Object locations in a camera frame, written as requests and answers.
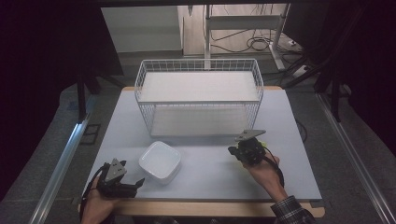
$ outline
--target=table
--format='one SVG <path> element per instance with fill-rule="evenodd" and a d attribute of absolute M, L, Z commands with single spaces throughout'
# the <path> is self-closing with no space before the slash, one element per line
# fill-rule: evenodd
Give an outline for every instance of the table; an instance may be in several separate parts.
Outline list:
<path fill-rule="evenodd" d="M 258 138 L 281 158 L 288 194 L 295 195 L 315 217 L 324 216 L 323 207 L 311 205 L 320 201 L 321 196 L 285 91 L 277 88 L 264 91 L 255 129 L 262 127 L 267 133 Z M 134 88 L 124 88 L 121 92 L 87 181 L 104 162 L 113 158 L 127 160 L 128 173 L 122 183 L 133 184 L 147 177 L 137 161 L 152 142 L 159 140 L 181 152 L 179 173 L 166 186 L 147 178 L 136 198 L 117 203 L 117 215 L 274 216 L 270 197 L 229 154 L 227 147 L 234 144 L 232 137 L 151 138 L 137 107 Z"/>

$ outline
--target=white wall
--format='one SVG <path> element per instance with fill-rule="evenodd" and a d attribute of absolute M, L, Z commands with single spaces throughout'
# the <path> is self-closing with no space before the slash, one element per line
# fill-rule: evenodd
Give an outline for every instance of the white wall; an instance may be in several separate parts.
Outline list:
<path fill-rule="evenodd" d="M 177 7 L 103 7 L 117 52 L 180 50 Z"/>

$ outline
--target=black strap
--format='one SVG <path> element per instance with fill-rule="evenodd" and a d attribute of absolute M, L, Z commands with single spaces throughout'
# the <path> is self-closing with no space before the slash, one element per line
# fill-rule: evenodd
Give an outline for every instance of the black strap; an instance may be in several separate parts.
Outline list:
<path fill-rule="evenodd" d="M 275 169 L 277 175 L 279 176 L 280 185 L 282 185 L 282 187 L 285 187 L 285 179 L 283 178 L 283 173 L 282 173 L 282 171 L 280 170 L 280 168 L 279 168 L 279 166 L 277 165 L 277 163 L 275 163 L 274 161 L 272 161 L 271 159 L 269 159 L 269 158 L 266 157 L 266 156 L 263 156 L 262 159 L 265 160 L 266 162 L 270 163 L 270 164 L 274 167 L 274 169 Z"/>
<path fill-rule="evenodd" d="M 84 209 L 85 205 L 87 205 L 88 201 L 88 194 L 90 193 L 90 190 L 92 189 L 93 181 L 94 179 L 99 175 L 100 172 L 104 169 L 105 166 L 102 166 L 99 168 L 98 171 L 93 175 L 92 180 L 90 183 L 88 183 L 87 188 L 85 188 L 84 193 L 82 194 L 82 200 L 81 200 L 81 205 L 79 207 L 79 220 L 82 220 L 82 216 L 84 215 Z M 110 214 L 104 221 L 101 222 L 101 224 L 113 224 L 115 220 L 115 217 L 113 214 Z"/>

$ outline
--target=power strip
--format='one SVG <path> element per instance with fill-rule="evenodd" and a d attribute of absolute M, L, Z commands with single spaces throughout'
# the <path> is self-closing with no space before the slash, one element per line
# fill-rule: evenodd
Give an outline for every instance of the power strip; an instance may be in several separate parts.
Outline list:
<path fill-rule="evenodd" d="M 304 74 L 308 71 L 310 67 L 308 65 L 303 64 L 297 71 L 293 73 L 293 77 L 299 77 L 300 75 Z"/>

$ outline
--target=wooden table edge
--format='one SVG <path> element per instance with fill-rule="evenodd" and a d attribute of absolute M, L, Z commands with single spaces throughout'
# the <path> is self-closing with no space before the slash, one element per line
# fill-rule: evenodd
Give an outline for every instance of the wooden table edge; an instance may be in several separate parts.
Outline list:
<path fill-rule="evenodd" d="M 122 216 L 174 216 L 174 217 L 274 217 L 274 203 L 230 202 L 155 202 L 125 200 L 116 204 L 114 213 Z M 314 217 L 323 217 L 324 207 L 301 203 Z"/>

